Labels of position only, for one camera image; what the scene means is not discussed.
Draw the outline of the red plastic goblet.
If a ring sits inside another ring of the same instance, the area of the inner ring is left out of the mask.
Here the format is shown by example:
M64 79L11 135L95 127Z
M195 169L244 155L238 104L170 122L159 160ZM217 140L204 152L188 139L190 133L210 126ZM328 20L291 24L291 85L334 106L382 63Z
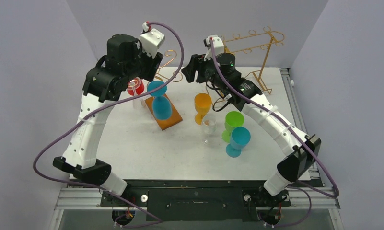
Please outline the red plastic goblet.
M126 91L129 95L140 95L144 92L144 83L141 78L136 77L128 83Z

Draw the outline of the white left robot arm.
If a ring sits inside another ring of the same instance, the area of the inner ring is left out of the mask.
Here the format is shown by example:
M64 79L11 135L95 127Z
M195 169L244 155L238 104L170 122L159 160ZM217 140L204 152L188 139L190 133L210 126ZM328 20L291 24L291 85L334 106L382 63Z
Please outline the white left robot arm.
M164 35L147 32L139 38L116 34L108 39L107 54L87 74L83 85L81 109L70 143L53 166L72 174L86 184L102 187L113 193L119 206L131 201L127 182L112 172L110 164L97 158L98 145L107 119L128 83L139 77L152 81L163 59L158 49Z

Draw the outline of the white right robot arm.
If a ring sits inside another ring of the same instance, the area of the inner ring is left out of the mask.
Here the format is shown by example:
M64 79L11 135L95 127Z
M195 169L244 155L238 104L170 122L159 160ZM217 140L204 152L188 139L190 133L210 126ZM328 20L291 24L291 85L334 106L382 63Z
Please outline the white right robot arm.
M235 56L231 53L221 53L216 60L193 54L182 73L189 83L210 82L227 97L228 103L252 118L281 148L285 158L259 189L260 201L270 205L315 163L321 139L290 123L252 81L242 77L234 64Z

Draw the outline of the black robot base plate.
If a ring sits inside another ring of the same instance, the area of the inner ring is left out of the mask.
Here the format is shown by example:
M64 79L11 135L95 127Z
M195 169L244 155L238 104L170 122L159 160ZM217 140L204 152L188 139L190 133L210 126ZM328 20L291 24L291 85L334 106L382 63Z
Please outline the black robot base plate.
M128 180L122 195L164 221L256 221L291 206L287 190L269 195L262 180Z

